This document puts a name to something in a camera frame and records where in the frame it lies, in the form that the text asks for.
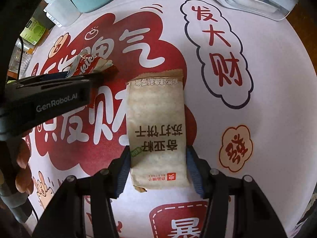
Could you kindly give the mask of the person left hand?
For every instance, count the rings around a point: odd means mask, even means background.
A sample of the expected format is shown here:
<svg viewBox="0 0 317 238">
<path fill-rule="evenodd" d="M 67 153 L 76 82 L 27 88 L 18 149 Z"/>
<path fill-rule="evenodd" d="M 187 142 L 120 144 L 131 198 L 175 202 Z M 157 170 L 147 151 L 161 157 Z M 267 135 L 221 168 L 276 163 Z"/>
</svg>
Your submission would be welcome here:
<svg viewBox="0 0 317 238">
<path fill-rule="evenodd" d="M 17 164 L 20 167 L 19 173 L 16 176 L 15 184 L 20 193 L 31 195 L 34 190 L 32 173 L 29 166 L 31 153 L 24 139 L 21 139 L 19 153 L 17 156 Z"/>
</svg>

